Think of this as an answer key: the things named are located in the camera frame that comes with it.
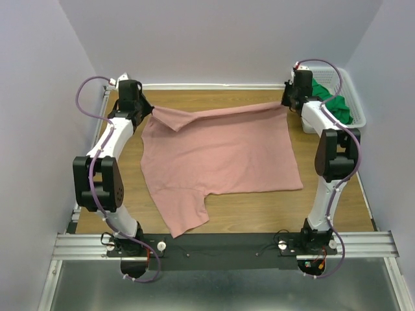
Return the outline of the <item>pink printed t shirt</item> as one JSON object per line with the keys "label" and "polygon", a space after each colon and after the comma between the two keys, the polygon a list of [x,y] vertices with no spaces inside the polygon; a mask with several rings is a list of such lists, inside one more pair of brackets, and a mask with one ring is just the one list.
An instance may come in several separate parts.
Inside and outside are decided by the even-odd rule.
{"label": "pink printed t shirt", "polygon": [[209,220],[210,194],[300,190],[287,109],[278,102],[187,112],[155,107],[141,169],[172,237]]}

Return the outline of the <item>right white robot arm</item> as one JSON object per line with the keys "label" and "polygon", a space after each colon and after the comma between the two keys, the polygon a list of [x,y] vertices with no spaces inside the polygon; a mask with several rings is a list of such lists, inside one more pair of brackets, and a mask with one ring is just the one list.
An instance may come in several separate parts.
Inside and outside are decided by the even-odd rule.
{"label": "right white robot arm", "polygon": [[319,177],[314,205],[300,232],[277,236],[283,256],[314,255],[333,246],[333,217],[338,200],[361,162],[360,131],[343,125],[320,97],[312,95],[312,82],[313,72],[297,65],[283,94],[282,104],[298,113],[319,136],[314,159]]}

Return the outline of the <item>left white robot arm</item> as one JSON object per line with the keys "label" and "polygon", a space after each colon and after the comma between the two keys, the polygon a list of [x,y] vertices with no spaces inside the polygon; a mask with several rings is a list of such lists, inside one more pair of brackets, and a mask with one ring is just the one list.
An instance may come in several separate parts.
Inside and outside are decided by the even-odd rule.
{"label": "left white robot arm", "polygon": [[[80,105],[80,93],[84,86],[98,79],[116,86],[119,94],[107,117],[94,115]],[[98,213],[113,231],[114,237],[122,239],[121,247],[128,255],[136,256],[143,248],[148,255],[157,255],[144,241],[139,222],[130,216],[123,205],[124,185],[118,167],[125,144],[154,109],[143,94],[142,83],[129,79],[117,82],[105,76],[92,76],[81,83],[75,95],[75,104],[81,113],[106,123],[106,129],[96,145],[87,155],[77,156],[73,160],[78,205],[91,213]]]}

